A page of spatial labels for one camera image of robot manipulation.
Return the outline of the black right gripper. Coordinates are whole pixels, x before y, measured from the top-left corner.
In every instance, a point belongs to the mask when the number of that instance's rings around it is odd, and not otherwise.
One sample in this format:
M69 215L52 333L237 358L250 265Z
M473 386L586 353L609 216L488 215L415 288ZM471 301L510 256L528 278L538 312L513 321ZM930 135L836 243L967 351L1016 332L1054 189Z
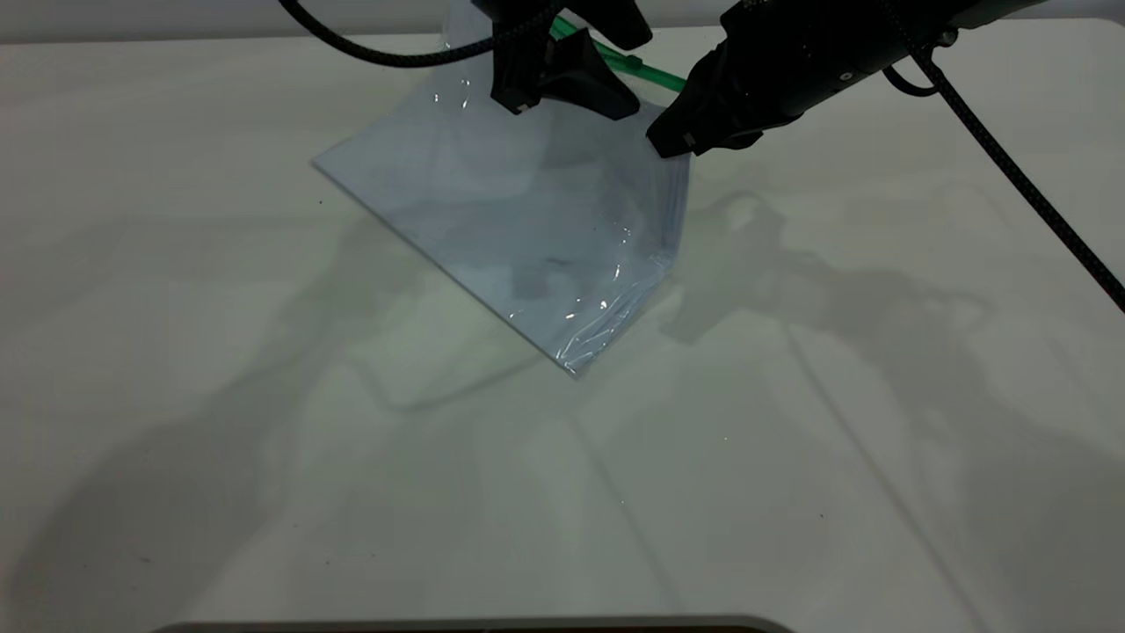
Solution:
M721 27L724 40L647 129L663 159L747 150L763 128L798 119L907 55L878 1L738 1ZM723 111L721 98L742 112Z

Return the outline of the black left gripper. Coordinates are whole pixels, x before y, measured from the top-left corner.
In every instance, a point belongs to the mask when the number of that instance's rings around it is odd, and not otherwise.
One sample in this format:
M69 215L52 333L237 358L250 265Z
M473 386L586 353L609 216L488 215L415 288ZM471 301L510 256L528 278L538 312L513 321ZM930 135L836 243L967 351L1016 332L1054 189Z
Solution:
M634 1L475 1L490 21L490 99L519 115L543 96L609 120L639 112L640 100L608 65L588 31L552 40L555 17L572 11L616 47L636 49L652 39L650 24Z

